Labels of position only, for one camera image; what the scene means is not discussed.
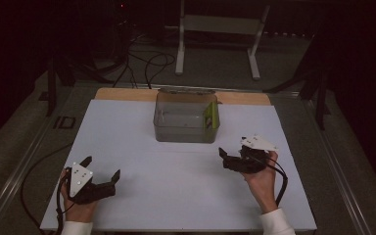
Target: person's left hand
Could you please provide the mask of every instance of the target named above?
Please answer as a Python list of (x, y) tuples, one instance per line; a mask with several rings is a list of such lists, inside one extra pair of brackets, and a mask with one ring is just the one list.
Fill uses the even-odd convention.
[[(67, 170), (63, 169), (60, 179), (62, 179), (66, 175), (66, 173)], [(96, 210), (98, 201), (84, 205), (75, 204), (74, 202), (69, 200), (66, 182), (63, 182), (61, 194), (64, 198), (64, 210), (67, 210), (66, 221), (83, 223), (89, 223), (93, 221), (93, 215), (94, 211)]]

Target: desk leg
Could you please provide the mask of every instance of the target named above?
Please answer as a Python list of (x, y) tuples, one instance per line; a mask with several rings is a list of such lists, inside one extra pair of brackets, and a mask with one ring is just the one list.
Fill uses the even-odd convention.
[(184, 0), (181, 0), (181, 12), (179, 18), (179, 46), (178, 55), (176, 56), (176, 69), (175, 74), (182, 75), (184, 73), (184, 57), (185, 57), (185, 45), (184, 45)]
[(256, 33), (256, 40), (255, 43), (253, 44), (252, 48), (249, 48), (247, 50), (247, 54), (249, 56), (249, 63), (250, 63), (250, 68), (252, 69), (252, 78), (254, 80), (260, 80), (260, 73), (259, 73), (259, 68), (258, 68), (258, 62), (256, 60), (256, 50), (258, 49), (259, 42), (261, 39), (261, 36), (263, 34), (264, 30), (264, 24), (267, 19), (268, 11), (270, 10), (270, 6), (265, 6), (263, 14), (260, 19), (260, 25), (258, 26), (258, 33)]

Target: white sleeve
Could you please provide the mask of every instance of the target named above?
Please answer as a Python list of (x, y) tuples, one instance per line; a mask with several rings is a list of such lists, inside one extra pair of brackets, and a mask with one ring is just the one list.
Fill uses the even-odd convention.
[(65, 221), (61, 235), (90, 235), (93, 223)]
[(292, 235), (295, 229), (289, 224), (286, 214), (281, 209), (264, 213), (260, 216), (264, 235)]

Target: background desk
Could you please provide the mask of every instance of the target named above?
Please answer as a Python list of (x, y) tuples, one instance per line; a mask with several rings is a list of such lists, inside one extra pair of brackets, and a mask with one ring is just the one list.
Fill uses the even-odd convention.
[[(261, 230), (260, 210), (241, 174), (224, 169), (217, 148), (238, 155), (242, 136), (261, 134), (275, 143), (279, 163), (289, 176), (281, 202), (292, 225), (316, 225), (286, 138), (272, 106), (228, 105), (263, 94), (218, 93), (221, 127), (213, 144), (162, 143), (155, 139), (152, 90), (103, 89), (87, 110), (66, 165), (93, 156), (94, 182), (110, 180), (120, 168), (117, 194), (102, 200), (94, 229), (104, 231), (250, 231)], [(101, 100), (131, 99), (142, 101)], [(276, 193), (281, 178), (277, 177)], [(55, 229), (55, 195), (41, 227)]]

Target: plastic container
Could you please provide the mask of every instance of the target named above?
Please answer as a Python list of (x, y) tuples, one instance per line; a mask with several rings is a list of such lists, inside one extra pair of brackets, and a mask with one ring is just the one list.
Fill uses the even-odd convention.
[(214, 92), (160, 89), (154, 126), (160, 142), (213, 143), (219, 128)]

